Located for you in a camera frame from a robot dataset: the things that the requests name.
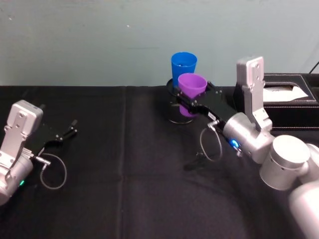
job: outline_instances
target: black tablecloth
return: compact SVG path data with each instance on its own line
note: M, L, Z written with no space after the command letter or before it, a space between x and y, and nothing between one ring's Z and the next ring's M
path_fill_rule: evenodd
M0 125L20 99L45 104L52 127L77 119L79 133L60 154L66 185L45 189L35 169L0 208L1 239L303 238L289 192L267 187L259 166L226 142L222 161L183 169L200 152L207 121L167 121L165 87L2 87ZM319 144L317 132L288 134ZM204 140L218 151L213 135Z

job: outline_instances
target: light blue wall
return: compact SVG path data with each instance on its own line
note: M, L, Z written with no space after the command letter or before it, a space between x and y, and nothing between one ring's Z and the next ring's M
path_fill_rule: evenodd
M0 0L1 85L163 85L170 56L234 85L236 60L308 72L319 60L317 0Z

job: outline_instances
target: black cable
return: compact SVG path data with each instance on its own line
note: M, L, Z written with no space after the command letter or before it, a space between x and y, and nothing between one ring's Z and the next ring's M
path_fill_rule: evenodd
M318 65L319 65L319 61L317 62L317 64L315 64L315 66L311 69L311 71L309 71L309 74L311 74Z

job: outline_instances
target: tissue box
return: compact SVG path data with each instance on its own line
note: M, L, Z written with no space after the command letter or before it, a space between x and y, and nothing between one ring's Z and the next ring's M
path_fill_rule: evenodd
M319 130L319 101L308 82L300 74L265 74L265 87L299 87L306 97L287 102L264 102L273 122L273 130ZM240 86L234 92L236 110L244 112L244 96Z

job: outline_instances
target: power cord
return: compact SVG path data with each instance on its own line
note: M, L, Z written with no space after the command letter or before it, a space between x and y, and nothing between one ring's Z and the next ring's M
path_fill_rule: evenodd
M202 138L203 138L203 135L204 135L205 131L207 130L207 128L204 128L204 129L201 131L200 136L199 136L199 143L200 143L201 150L203 151L205 157L206 157L209 161L211 161L211 162L217 162L217 161L219 161L219 160L222 158L222 156L223 156L223 147L222 147L222 145L221 145L221 141L220 141L219 135L218 135L218 133L217 133L215 127L212 126L212 127L209 127L209 128L215 133L215 135L216 135L216 137L217 137L217 140L218 140L218 144L219 144L219 157L218 157L218 159L211 159L211 158L207 155L207 153L206 153L206 151L205 151L205 149L204 149L203 142L202 142Z
M50 190L57 190L57 189L62 188L64 186L65 182L66 182L66 179L67 179L67 170L66 170L66 166L65 166L64 162L62 161L61 158L59 158L58 156L56 156L54 154L51 154L51 153L42 153L41 155L47 155L47 156L51 156L51 157L54 157L54 158L58 159L60 161L60 163L62 164L63 169L64 169L64 179L63 179L62 184L57 186L57 187L50 187L43 180L43 173L44 173L44 171L47 168L47 164L45 164L44 167L41 170L41 173L40 173L40 181L41 181L41 183L43 184L44 187L46 187L47 189L50 189Z
M309 74L311 74L318 65L319 65L319 61L317 62L317 64L315 64L315 66L311 69L311 71L309 71Z

